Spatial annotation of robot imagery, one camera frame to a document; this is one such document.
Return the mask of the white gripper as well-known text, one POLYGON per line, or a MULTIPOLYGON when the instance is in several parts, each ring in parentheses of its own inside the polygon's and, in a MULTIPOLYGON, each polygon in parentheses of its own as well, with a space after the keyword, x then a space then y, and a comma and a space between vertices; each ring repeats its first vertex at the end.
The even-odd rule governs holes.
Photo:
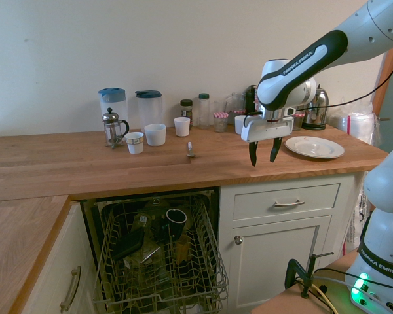
POLYGON ((277 122, 269 122, 261 116, 247 116, 244 119, 241 139, 249 143, 249 155, 252 166, 257 163, 258 141, 274 139, 270 153, 270 162, 274 162, 279 153, 282 137, 289 136, 293 129, 294 119, 285 116, 277 122))

